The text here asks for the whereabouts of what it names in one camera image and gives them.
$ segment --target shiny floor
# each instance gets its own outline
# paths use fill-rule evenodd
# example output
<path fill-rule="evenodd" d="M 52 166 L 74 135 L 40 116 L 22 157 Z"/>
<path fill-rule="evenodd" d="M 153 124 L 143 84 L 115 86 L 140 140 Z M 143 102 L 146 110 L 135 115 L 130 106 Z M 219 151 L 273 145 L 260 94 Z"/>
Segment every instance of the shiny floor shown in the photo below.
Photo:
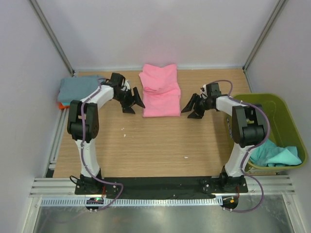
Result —
<path fill-rule="evenodd" d="M 259 196 L 241 196 L 237 209 L 248 209 Z M 247 214 L 219 206 L 122 207 L 88 213 L 85 207 L 41 207 L 35 233 L 294 233 L 283 197 L 266 196 Z"/>

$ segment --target white wall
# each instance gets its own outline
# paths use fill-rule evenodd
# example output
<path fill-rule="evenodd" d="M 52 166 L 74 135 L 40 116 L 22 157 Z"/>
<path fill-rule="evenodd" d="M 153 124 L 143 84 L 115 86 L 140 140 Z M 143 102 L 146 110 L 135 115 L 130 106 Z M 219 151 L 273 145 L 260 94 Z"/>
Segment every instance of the white wall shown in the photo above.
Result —
<path fill-rule="evenodd" d="M 34 177 L 46 168 L 60 79 L 69 74 L 28 1 L 1 1 L 0 32 L 0 231 L 20 233 Z"/>
<path fill-rule="evenodd" d="M 242 67 L 277 0 L 39 0 L 74 69 Z"/>
<path fill-rule="evenodd" d="M 255 92 L 283 97 L 311 155 L 311 1 L 290 0 L 251 64 L 248 73 Z M 311 162 L 290 172 L 306 223 L 311 215 Z"/>

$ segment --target wooden tabletop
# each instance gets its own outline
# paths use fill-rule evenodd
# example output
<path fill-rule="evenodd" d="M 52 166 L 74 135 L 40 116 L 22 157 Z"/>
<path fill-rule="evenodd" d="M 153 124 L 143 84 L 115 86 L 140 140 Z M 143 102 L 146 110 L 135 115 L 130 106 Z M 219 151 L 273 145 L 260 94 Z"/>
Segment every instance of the wooden tabletop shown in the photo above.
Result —
<path fill-rule="evenodd" d="M 142 97 L 140 71 L 120 71 L 137 86 Z M 110 78 L 111 72 L 84 72 Z M 249 93 L 241 69 L 179 70 L 181 109 L 203 84 L 219 79 L 233 82 L 232 95 Z M 220 83 L 223 94 L 230 89 Z M 143 118 L 142 109 L 136 114 L 123 114 L 121 105 L 109 101 L 99 110 L 100 131 L 96 137 L 98 163 L 105 177 L 215 176 L 228 161 L 230 149 L 225 134 L 224 113 L 209 110 L 203 119 L 181 117 Z M 71 135 L 64 131 L 54 172 L 55 178 L 79 176 L 79 152 Z"/>

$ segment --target pink cloth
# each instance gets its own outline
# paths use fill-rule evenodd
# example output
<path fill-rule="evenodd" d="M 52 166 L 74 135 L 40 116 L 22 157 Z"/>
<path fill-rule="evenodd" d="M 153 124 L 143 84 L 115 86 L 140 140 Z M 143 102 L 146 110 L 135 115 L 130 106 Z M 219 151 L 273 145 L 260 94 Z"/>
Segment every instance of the pink cloth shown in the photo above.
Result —
<path fill-rule="evenodd" d="M 177 65 L 155 67 L 145 64 L 139 74 L 143 86 L 143 117 L 179 117 L 180 88 Z"/>

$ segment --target green basket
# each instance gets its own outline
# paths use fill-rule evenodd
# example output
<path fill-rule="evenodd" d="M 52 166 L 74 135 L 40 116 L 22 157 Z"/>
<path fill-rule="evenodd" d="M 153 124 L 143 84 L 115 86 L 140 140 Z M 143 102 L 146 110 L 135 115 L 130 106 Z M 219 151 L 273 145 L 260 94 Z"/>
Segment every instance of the green basket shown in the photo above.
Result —
<path fill-rule="evenodd" d="M 295 146 L 298 150 L 298 157 L 302 161 L 297 166 L 257 166 L 250 160 L 247 162 L 245 171 L 248 173 L 281 172 L 288 169 L 296 169 L 307 162 L 308 154 L 301 140 L 299 132 L 295 126 L 291 113 L 280 97 L 274 94 L 240 94 L 234 98 L 248 103 L 260 103 L 265 114 L 268 116 L 271 126 L 269 139 L 278 147 Z M 225 116 L 226 131 L 229 138 L 229 144 L 233 149 L 234 142 L 231 135 L 231 116 Z"/>

